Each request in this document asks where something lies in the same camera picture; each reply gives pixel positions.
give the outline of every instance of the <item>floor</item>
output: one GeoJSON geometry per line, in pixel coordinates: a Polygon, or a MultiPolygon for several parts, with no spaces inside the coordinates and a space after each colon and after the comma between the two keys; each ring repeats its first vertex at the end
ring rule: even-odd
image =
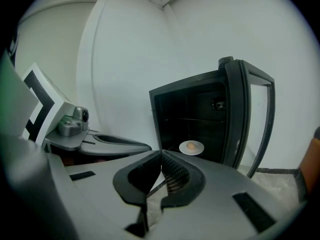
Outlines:
{"type": "MultiPolygon", "coordinates": [[[[161,174],[158,184],[164,179],[161,174]]],[[[299,205],[298,188],[293,174],[272,174],[256,172],[252,180],[271,193],[289,211],[299,205]]],[[[163,185],[147,198],[147,219],[150,230],[161,218],[161,199],[168,195],[167,186],[163,185]]]]}

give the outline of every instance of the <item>open oven door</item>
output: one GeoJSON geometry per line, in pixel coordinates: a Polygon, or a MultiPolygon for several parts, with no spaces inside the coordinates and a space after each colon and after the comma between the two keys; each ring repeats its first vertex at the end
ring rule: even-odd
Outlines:
{"type": "Polygon", "coordinates": [[[198,157],[252,177],[273,127],[275,87],[269,75],[230,56],[219,60],[218,70],[149,94],[161,150],[180,152],[182,142],[198,141],[204,145],[198,157]]]}

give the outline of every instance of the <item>egg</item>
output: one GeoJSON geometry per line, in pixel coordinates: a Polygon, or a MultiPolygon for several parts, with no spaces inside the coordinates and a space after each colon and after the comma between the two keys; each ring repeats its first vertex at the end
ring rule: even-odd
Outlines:
{"type": "Polygon", "coordinates": [[[196,149],[196,146],[193,142],[189,142],[186,147],[190,150],[195,150],[196,149]]]}

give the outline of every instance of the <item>plate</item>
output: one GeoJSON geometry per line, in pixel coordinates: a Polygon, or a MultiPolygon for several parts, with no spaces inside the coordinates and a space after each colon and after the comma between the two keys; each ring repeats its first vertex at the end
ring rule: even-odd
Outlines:
{"type": "Polygon", "coordinates": [[[179,145],[179,150],[186,154],[186,155],[189,155],[189,156],[196,156],[196,155],[199,155],[201,154],[204,150],[205,150],[205,146],[199,142],[199,141],[196,141],[196,140],[187,140],[187,141],[184,141],[182,142],[180,145],[179,145]],[[187,144],[189,142],[192,142],[194,145],[195,145],[195,150],[191,150],[187,147],[187,144]]]}

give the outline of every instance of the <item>white plate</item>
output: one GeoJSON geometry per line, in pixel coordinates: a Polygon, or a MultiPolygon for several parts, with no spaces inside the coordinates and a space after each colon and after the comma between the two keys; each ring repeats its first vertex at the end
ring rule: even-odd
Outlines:
{"type": "Polygon", "coordinates": [[[205,146],[199,142],[199,141],[196,141],[196,140],[187,140],[187,141],[184,141],[180,144],[179,146],[179,150],[186,154],[186,155],[189,155],[189,156],[196,156],[196,155],[199,155],[200,153],[202,153],[204,150],[205,150],[205,146]],[[189,142],[192,142],[194,145],[195,145],[195,150],[191,150],[187,147],[187,144],[189,142]]]}

